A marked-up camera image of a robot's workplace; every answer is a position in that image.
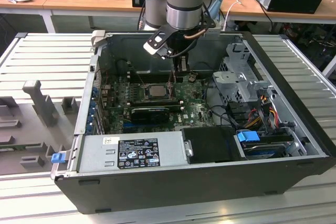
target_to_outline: slotted aluminum surface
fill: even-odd
[[[336,143],[336,89],[290,42],[278,35],[255,35],[280,73],[287,80],[330,139]],[[261,67],[256,68],[267,79]]]
[[[279,41],[279,37],[259,38],[259,41],[263,40],[265,42]],[[292,73],[292,75],[286,75],[289,77],[298,77],[310,76],[311,70],[281,69],[281,72]],[[294,82],[292,84],[298,84],[298,86],[308,84],[309,86],[311,82]],[[317,106],[323,107],[326,101],[330,102],[330,99],[321,99]],[[315,104],[314,99],[304,99],[304,102]],[[324,126],[335,125],[335,121],[331,120],[320,121],[320,123]],[[48,173],[7,176],[0,178],[0,209],[2,210],[0,223],[336,223],[336,169],[334,167],[322,175],[307,177],[283,195],[96,215],[80,214],[73,203],[50,179]]]
[[[54,102],[81,100],[91,51],[91,34],[28,34],[0,59],[0,97],[31,103],[22,91],[27,80],[40,80],[41,92]]]

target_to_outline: blue tab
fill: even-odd
[[[241,131],[237,134],[240,142],[260,141],[259,135],[256,131]]]
[[[51,157],[51,162],[55,163],[65,163],[65,153],[54,153]]]

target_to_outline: warning label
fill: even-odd
[[[160,166],[157,138],[120,140],[118,142],[118,168]]]

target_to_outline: sticker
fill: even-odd
[[[157,138],[119,140],[117,164],[119,169],[160,166]]]
[[[3,148],[3,149],[0,149],[0,152],[12,152],[14,151],[13,148]]]
[[[103,144],[118,144],[119,140],[120,140],[120,137],[118,136],[104,137]]]

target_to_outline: motherboard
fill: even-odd
[[[102,88],[105,132],[163,132],[214,126],[204,101],[205,90],[205,80],[193,75],[175,83],[132,83],[129,77],[118,77]]]

